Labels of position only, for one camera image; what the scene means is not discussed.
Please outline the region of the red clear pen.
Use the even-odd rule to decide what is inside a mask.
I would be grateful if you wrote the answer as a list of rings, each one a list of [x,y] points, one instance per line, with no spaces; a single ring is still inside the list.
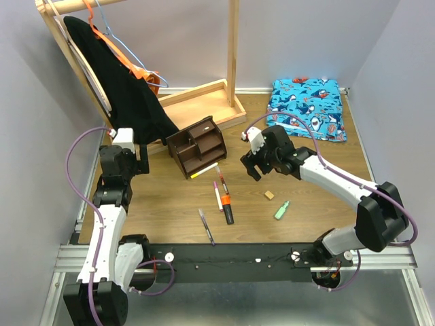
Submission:
[[[225,182],[225,179],[224,179],[224,176],[223,176],[223,173],[222,173],[220,167],[217,165],[217,166],[215,167],[215,169],[216,169],[217,174],[218,174],[218,176],[219,176],[219,178],[220,178],[220,181],[221,181],[222,186],[223,186],[223,188],[224,188],[225,194],[226,194],[227,196],[229,196],[230,193],[229,193],[229,190],[228,190],[228,186],[227,186],[227,184],[226,184],[226,182]]]

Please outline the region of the yellow capped white marker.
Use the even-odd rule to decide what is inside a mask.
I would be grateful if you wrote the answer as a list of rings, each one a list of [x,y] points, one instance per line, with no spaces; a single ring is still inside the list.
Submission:
[[[213,164],[211,164],[211,165],[209,165],[209,166],[207,166],[207,167],[205,167],[205,168],[199,170],[198,172],[196,172],[196,173],[190,175],[190,178],[191,178],[191,179],[195,179],[195,178],[197,178],[198,176],[200,176],[200,175],[202,175],[202,174],[208,172],[208,171],[211,170],[211,169],[214,169],[214,168],[217,167],[217,166],[218,166],[218,162],[215,162],[215,163],[213,163]]]

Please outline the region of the orange black highlighter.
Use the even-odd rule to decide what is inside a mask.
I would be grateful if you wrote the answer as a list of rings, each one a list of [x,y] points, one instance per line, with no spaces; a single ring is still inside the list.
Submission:
[[[222,202],[222,208],[223,208],[225,218],[226,218],[226,223],[228,225],[232,225],[234,223],[234,217],[232,214],[232,208],[231,208],[231,204],[230,204],[230,196],[229,195],[222,196],[221,202]]]

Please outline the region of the purple capped white marker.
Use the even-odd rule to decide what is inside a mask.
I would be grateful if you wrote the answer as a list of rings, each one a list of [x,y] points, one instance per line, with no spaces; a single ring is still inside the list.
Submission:
[[[215,197],[217,200],[217,205],[218,205],[219,211],[223,212],[224,209],[223,209],[223,205],[222,205],[222,201],[221,201],[221,197],[220,197],[220,192],[219,192],[218,185],[217,185],[216,181],[213,182],[213,189],[215,192]]]

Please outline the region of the purple clear gel pen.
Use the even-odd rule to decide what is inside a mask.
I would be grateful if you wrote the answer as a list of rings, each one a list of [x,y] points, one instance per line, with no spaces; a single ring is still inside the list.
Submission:
[[[200,218],[201,218],[201,220],[202,220],[202,223],[203,223],[203,225],[204,225],[205,231],[206,231],[206,233],[207,233],[207,237],[208,237],[208,239],[210,240],[211,245],[212,245],[212,246],[215,246],[215,241],[214,241],[214,239],[213,239],[213,236],[212,236],[211,231],[210,231],[210,229],[209,229],[209,226],[208,226],[208,224],[207,224],[207,220],[206,220],[206,218],[205,218],[205,215],[204,215],[203,210],[202,210],[202,209],[198,209],[198,213],[199,213],[199,215],[200,215]]]

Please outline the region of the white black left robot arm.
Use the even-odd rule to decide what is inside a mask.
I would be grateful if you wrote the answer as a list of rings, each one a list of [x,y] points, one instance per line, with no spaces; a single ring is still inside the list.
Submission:
[[[125,324],[135,269],[151,258],[145,235],[120,235],[133,197],[131,180],[141,172],[134,145],[104,145],[99,155],[102,173],[92,198],[90,245],[76,282],[63,295],[74,325]]]

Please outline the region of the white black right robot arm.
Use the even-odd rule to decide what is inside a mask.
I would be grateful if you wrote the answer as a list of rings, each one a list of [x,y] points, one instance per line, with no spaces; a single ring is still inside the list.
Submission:
[[[282,175],[313,183],[355,211],[355,223],[323,233],[309,249],[309,259],[328,266],[346,251],[369,249],[381,252],[407,227],[399,191],[385,182],[377,185],[337,168],[308,147],[295,147],[282,126],[243,132],[250,150],[241,157],[247,174],[255,181],[275,170]]]

